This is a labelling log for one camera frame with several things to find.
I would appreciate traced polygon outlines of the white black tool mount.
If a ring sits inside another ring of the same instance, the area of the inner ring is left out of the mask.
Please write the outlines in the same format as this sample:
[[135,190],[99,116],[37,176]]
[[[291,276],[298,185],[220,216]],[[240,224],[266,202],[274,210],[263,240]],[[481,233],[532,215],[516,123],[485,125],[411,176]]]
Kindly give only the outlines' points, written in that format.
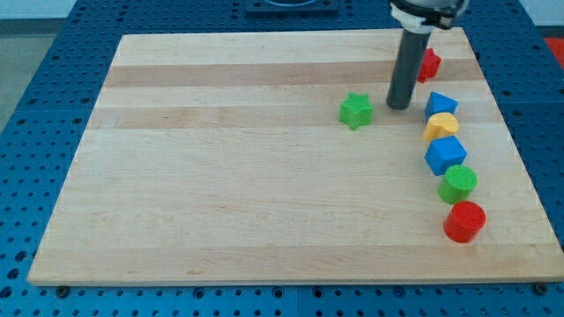
[[449,30],[467,9],[469,0],[389,0],[391,16],[411,33]]

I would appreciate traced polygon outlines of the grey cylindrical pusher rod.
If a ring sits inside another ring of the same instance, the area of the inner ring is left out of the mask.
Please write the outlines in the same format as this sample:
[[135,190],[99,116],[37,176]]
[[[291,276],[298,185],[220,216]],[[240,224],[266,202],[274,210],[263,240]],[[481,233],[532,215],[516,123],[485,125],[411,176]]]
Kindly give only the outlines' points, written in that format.
[[430,33],[402,31],[386,99],[389,108],[405,110],[409,107],[429,38]]

